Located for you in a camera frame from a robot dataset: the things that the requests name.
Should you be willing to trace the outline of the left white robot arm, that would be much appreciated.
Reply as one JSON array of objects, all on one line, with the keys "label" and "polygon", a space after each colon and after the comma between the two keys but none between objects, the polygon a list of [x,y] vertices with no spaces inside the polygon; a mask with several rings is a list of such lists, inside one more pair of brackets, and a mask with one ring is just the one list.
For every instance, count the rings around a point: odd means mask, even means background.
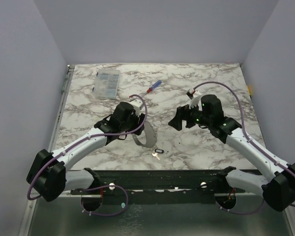
[{"label": "left white robot arm", "polygon": [[68,171],[91,152],[129,134],[140,135],[147,118],[144,101],[120,102],[114,112],[97,122],[85,135],[54,151],[43,149],[36,154],[26,181],[45,201],[55,200],[62,192],[83,189],[88,194],[98,190],[96,174],[89,168],[70,174]]}]

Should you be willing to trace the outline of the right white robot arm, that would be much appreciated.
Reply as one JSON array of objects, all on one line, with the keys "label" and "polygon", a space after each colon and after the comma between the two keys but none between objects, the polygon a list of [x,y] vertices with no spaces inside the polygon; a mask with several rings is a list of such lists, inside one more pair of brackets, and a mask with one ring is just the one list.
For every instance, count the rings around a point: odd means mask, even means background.
[{"label": "right white robot arm", "polygon": [[261,196],[276,211],[283,211],[295,201],[295,163],[289,164],[276,157],[248,134],[233,118],[224,115],[221,101],[216,95],[198,96],[190,104],[178,107],[169,126],[180,131],[198,125],[207,128],[221,142],[229,145],[252,163],[261,175],[228,167],[216,180],[221,192],[239,188]]}]

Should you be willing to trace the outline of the black key tag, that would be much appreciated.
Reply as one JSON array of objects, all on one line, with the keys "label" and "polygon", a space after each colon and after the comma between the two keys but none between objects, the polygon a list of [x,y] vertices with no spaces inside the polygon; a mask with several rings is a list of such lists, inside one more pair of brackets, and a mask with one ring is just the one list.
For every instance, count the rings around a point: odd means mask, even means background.
[{"label": "black key tag", "polygon": [[156,153],[164,153],[165,151],[162,150],[162,149],[156,148],[156,149],[155,149],[155,152],[156,152]]}]

